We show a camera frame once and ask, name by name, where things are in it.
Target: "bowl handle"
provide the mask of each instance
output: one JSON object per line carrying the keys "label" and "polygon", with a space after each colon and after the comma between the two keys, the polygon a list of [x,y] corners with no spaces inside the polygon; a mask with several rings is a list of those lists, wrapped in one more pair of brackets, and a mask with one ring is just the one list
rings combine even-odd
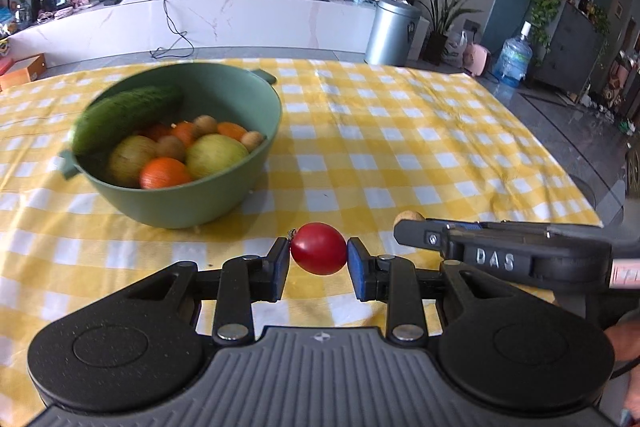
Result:
{"label": "bowl handle", "polygon": [[58,156],[62,158],[62,165],[58,169],[62,172],[62,176],[65,180],[69,180],[73,178],[80,171],[78,167],[76,167],[76,162],[74,161],[74,154],[69,150],[65,149],[58,153]]}
{"label": "bowl handle", "polygon": [[278,80],[275,76],[273,76],[271,73],[267,73],[265,70],[252,70],[251,72],[259,76],[268,84],[271,84],[271,86],[273,86],[273,84],[275,84]]}

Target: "yellow checkered tablecloth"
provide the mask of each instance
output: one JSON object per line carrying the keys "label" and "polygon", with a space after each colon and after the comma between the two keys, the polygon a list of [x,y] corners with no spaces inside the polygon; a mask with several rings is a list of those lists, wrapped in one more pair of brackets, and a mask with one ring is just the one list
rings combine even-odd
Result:
{"label": "yellow checkered tablecloth", "polygon": [[[175,261],[219,268],[265,254],[274,238],[324,221],[369,251],[398,246],[394,216],[598,224],[538,140],[464,74],[322,60],[226,60],[278,77],[284,114],[265,173],[232,213],[189,230],[160,230],[118,213],[82,176],[64,181],[57,153],[71,124],[106,87],[157,64],[83,71],[0,94],[0,425],[23,425],[42,403],[27,347],[47,323]],[[438,330],[433,305],[430,329]],[[213,304],[198,331],[210,331]],[[254,304],[264,324],[383,326],[384,306],[361,303],[346,269],[315,277],[295,263],[284,298]]]}

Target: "trash can lid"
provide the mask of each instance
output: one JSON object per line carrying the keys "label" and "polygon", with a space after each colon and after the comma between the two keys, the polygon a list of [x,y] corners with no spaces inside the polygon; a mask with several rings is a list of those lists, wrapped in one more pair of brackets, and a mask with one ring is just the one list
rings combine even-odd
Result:
{"label": "trash can lid", "polygon": [[400,1],[379,0],[378,6],[383,10],[397,13],[398,15],[404,15],[405,17],[419,17],[422,14],[422,12],[415,6],[411,6],[410,4]]}

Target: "silver trash can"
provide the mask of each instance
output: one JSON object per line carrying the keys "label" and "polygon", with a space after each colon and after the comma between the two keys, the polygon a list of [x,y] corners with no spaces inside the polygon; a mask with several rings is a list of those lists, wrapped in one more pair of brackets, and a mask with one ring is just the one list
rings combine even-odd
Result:
{"label": "silver trash can", "polygon": [[404,66],[421,12],[410,4],[378,1],[364,61],[367,64]]}

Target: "white bottle cap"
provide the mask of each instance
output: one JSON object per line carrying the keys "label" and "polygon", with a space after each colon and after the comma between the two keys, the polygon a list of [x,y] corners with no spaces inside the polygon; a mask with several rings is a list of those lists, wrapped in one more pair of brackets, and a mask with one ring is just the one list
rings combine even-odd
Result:
{"label": "white bottle cap", "polygon": [[530,22],[525,22],[524,26],[522,27],[522,31],[520,32],[520,34],[524,35],[525,37],[529,37],[530,29],[531,29],[531,23]]}

